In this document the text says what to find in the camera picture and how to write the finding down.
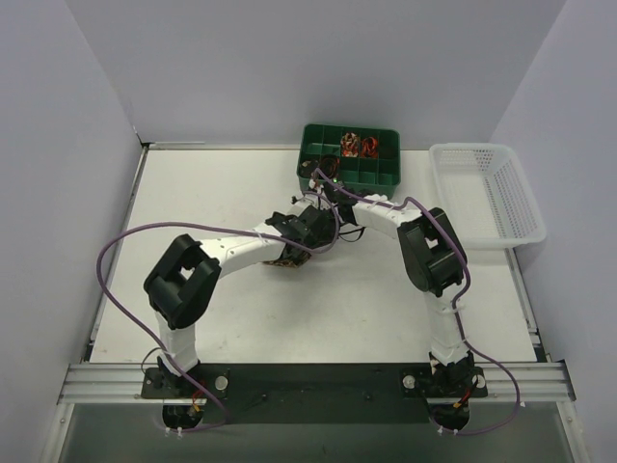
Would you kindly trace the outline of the paisley patterned necktie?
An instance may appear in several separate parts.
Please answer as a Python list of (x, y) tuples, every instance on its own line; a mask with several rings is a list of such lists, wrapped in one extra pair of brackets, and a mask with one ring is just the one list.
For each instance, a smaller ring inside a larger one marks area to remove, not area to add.
[(296, 256), (280, 257), (273, 260), (265, 260), (262, 262), (264, 265), (282, 267), (282, 268), (300, 268), (307, 263), (311, 258), (311, 254), (301, 253)]

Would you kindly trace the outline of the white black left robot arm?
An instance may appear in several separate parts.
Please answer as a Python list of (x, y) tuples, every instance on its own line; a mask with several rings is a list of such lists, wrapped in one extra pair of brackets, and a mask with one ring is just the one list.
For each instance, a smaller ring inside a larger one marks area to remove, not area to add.
[(314, 249), (328, 249), (339, 229), (337, 215), (311, 201), (279, 212), (243, 231), (196, 240), (185, 233), (174, 239), (144, 282), (156, 312), (164, 352), (159, 367), (179, 377), (199, 364), (195, 325), (205, 313), (218, 282), (257, 263), (301, 266)]

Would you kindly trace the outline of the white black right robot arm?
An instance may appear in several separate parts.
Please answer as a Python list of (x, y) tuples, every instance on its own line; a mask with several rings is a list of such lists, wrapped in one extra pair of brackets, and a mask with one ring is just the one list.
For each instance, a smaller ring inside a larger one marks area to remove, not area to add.
[(466, 291), (467, 256), (449, 219), (438, 207), (423, 212), (411, 202), (392, 203), (379, 194), (356, 194), (327, 182), (327, 198), (343, 221), (364, 227), (399, 242), (406, 273), (424, 294), (430, 327), (429, 363), (433, 382), (443, 389), (460, 387), (473, 377), (473, 357), (452, 307)]

